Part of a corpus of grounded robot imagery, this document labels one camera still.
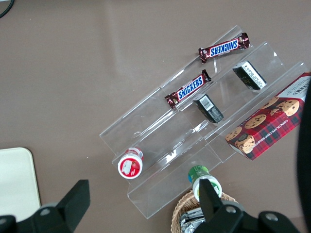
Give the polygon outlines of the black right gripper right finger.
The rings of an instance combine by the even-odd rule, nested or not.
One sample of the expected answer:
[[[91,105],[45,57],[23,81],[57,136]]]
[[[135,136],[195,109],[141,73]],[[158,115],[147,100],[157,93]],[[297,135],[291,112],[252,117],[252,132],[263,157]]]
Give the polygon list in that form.
[[[196,233],[298,233],[297,227],[283,214],[263,211],[258,217],[233,204],[223,204],[209,180],[200,180],[200,207],[205,222]]]

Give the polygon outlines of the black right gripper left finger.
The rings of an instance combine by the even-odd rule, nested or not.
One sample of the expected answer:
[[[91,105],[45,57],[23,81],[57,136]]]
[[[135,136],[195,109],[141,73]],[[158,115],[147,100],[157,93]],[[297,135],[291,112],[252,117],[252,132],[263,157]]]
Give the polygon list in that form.
[[[90,206],[89,180],[79,180],[56,204],[38,209],[16,222],[13,215],[0,217],[2,233],[72,233]]]

